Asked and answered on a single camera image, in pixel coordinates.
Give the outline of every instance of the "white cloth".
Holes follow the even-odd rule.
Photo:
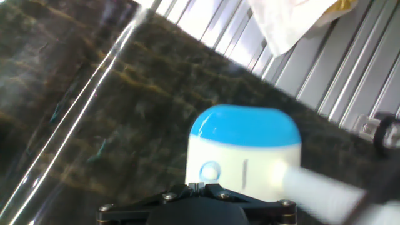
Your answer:
[[[271,52],[279,56],[290,50],[337,0],[248,1]]]

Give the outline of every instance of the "white cylindrical device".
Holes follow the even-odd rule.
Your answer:
[[[327,224],[342,224],[365,194],[365,190],[284,162],[276,162],[271,173],[270,188]],[[400,203],[391,201],[371,206],[356,224],[396,225],[399,221]]]
[[[282,199],[268,188],[274,162],[299,167],[301,138],[294,121],[277,109],[219,105],[192,126],[186,184],[219,183],[263,201]]]

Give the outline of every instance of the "dark marble surface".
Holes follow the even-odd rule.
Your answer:
[[[16,224],[94,224],[104,203],[183,183],[191,124],[215,104],[284,111],[299,127],[303,167],[366,186],[379,166],[370,144],[157,15],[99,67],[138,14],[120,0],[0,4],[0,221],[23,208]],[[318,223],[301,213],[299,224]]]

